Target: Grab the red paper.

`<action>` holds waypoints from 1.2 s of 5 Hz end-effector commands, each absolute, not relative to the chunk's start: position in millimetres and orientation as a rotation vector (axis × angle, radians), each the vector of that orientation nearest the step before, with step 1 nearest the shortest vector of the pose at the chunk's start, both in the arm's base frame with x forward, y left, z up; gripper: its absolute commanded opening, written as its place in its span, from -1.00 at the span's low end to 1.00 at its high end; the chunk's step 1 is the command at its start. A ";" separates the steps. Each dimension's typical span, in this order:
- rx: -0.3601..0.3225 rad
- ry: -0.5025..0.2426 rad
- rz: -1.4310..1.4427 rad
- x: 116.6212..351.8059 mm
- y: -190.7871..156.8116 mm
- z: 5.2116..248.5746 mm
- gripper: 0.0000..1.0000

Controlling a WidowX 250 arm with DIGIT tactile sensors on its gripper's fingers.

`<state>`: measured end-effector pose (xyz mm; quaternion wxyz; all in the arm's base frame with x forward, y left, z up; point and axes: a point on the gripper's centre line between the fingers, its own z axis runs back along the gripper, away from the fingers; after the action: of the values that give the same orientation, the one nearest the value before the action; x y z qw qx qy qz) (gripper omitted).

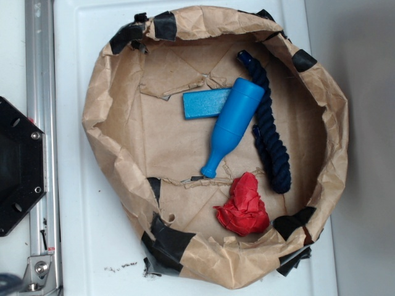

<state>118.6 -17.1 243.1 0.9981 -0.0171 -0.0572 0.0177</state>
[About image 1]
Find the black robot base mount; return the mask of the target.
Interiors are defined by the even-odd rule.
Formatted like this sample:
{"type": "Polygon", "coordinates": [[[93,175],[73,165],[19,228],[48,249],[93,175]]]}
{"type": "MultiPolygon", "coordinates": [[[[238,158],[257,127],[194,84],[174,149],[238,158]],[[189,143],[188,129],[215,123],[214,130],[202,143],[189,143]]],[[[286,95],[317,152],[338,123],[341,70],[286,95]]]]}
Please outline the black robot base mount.
{"type": "Polygon", "coordinates": [[[1,236],[24,219],[46,193],[44,133],[1,98],[1,236]]]}

